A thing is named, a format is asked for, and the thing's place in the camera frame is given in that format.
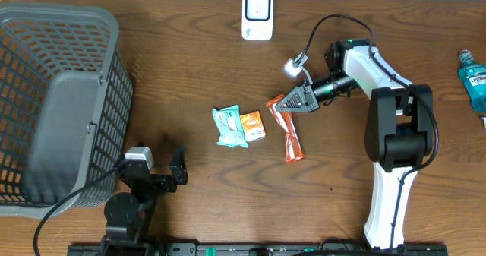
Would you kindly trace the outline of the orange snack bar wrapper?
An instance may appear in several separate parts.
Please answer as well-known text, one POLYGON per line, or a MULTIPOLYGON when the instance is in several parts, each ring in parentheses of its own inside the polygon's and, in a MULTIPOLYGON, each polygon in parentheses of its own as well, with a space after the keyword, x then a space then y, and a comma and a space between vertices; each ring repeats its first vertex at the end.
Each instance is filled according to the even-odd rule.
POLYGON ((277 124, 285 132, 285 147, 286 147, 286 163, 294 163, 305 158, 302 152, 300 141, 295 130, 293 123, 293 117, 291 112, 278 112, 276 105, 284 98, 283 94, 278 95, 276 98, 269 100, 266 103, 272 116, 275 118, 277 124))

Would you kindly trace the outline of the small orange snack packet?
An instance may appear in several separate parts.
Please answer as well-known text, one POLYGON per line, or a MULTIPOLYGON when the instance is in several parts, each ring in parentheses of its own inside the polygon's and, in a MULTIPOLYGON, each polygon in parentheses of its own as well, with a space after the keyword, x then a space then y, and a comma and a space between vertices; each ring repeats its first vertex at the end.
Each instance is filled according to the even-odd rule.
POLYGON ((248 143, 264 139, 266 131, 259 111, 250 112, 240 116, 244 129, 245 140, 248 143))

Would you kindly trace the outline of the mint green wipes pack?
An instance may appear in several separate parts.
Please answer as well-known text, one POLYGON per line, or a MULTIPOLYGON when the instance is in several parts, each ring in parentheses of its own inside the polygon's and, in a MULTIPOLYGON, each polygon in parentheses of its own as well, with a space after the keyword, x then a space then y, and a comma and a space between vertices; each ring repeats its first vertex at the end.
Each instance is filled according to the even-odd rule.
POLYGON ((212 110, 213 120, 219 130, 219 146, 244 147, 249 144, 245 139, 245 132, 240 119, 239 105, 212 110))

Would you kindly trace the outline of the teal Listerine mouthwash bottle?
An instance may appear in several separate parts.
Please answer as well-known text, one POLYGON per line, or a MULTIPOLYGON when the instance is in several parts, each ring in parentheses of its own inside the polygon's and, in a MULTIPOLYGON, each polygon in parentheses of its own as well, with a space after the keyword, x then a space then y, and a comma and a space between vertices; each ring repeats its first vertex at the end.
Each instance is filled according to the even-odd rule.
POLYGON ((485 112, 485 65, 476 62, 472 53, 464 49, 459 52, 459 79, 464 84, 476 112, 485 112))

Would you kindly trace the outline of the yellow chips bag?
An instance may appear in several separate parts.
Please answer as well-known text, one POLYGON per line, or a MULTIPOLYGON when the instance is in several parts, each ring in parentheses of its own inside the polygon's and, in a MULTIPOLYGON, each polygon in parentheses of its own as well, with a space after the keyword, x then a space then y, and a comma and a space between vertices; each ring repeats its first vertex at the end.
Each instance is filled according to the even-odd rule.
POLYGON ((482 126, 484 130, 486 130, 486 117, 485 116, 480 116, 482 126))

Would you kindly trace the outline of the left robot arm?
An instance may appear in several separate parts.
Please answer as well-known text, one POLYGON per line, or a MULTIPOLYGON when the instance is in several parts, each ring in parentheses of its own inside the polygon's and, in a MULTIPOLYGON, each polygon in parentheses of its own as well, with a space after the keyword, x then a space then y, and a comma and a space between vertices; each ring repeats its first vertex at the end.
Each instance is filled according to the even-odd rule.
POLYGON ((153 165, 150 148, 142 146, 132 147, 115 164, 116 175, 130 191, 117 193, 106 202, 101 255, 165 254, 160 240, 147 233, 159 198, 188 183, 185 148, 180 146, 170 160, 169 175, 152 174, 153 165))

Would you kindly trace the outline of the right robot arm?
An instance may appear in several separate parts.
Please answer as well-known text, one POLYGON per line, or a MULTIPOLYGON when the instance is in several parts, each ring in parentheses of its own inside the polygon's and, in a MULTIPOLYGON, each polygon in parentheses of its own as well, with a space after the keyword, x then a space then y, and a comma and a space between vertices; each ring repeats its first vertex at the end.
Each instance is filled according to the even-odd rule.
POLYGON ((374 167, 371 209, 364 236, 371 248, 404 243, 403 223, 412 183, 432 151, 434 129, 427 113, 432 92, 397 74, 370 40, 340 40, 325 54, 330 75, 307 78, 275 106, 278 112, 313 112, 342 93, 361 89, 369 98, 364 145, 374 167))

